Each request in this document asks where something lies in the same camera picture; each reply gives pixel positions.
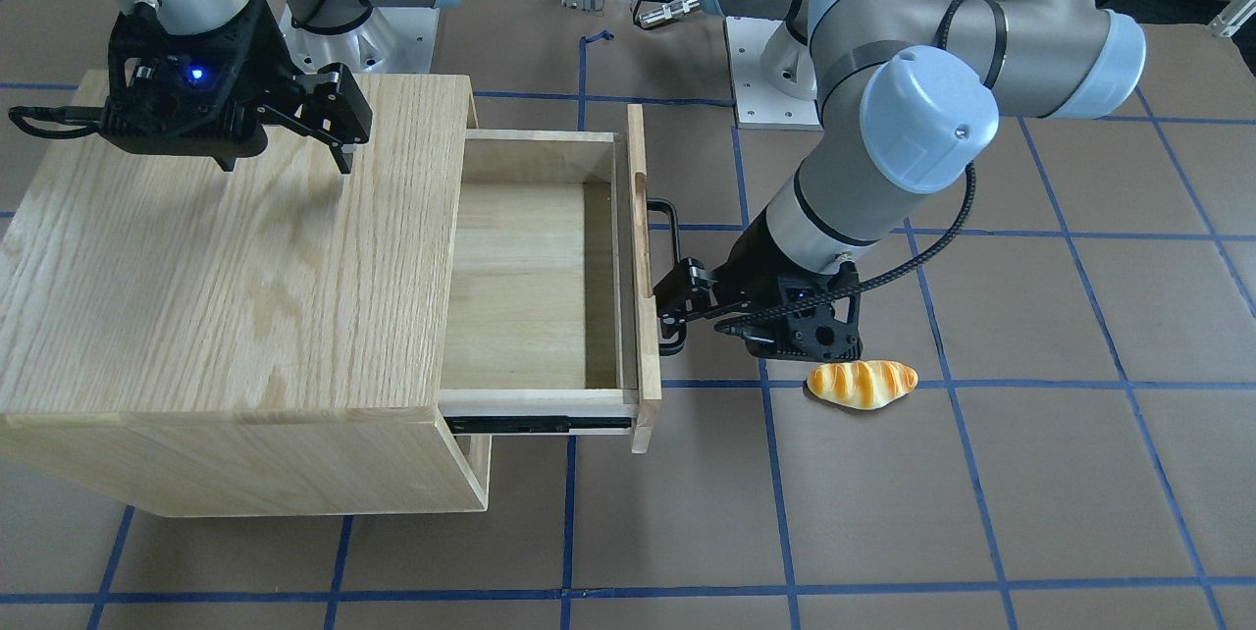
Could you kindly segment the wooden drawer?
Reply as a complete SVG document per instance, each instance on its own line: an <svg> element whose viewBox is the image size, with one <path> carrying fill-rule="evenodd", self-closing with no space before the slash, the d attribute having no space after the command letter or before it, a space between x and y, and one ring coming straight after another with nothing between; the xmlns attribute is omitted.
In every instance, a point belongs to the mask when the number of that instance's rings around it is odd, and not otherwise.
<svg viewBox="0 0 1256 630"><path fill-rule="evenodd" d="M662 409L646 110L623 133L468 131L440 410L457 435L628 435Z"/></svg>

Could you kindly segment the wooden drawer cabinet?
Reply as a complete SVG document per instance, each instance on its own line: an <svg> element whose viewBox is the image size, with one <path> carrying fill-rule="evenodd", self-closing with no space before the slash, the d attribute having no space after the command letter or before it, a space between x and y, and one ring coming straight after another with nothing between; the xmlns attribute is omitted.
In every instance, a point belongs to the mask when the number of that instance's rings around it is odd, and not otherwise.
<svg viewBox="0 0 1256 630"><path fill-rule="evenodd" d="M467 77L364 77L340 174L45 153L3 238L3 456L166 517L481 512L440 413Z"/></svg>

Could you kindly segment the yellow toy bread loaf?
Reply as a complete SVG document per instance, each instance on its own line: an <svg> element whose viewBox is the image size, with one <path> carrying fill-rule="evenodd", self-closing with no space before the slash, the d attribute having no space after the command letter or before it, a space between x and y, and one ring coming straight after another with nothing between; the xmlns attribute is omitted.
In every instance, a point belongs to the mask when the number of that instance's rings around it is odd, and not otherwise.
<svg viewBox="0 0 1256 630"><path fill-rule="evenodd" d="M805 388L811 397L853 410L878 410L916 392L919 376L906 363L858 360L821 363L811 369Z"/></svg>

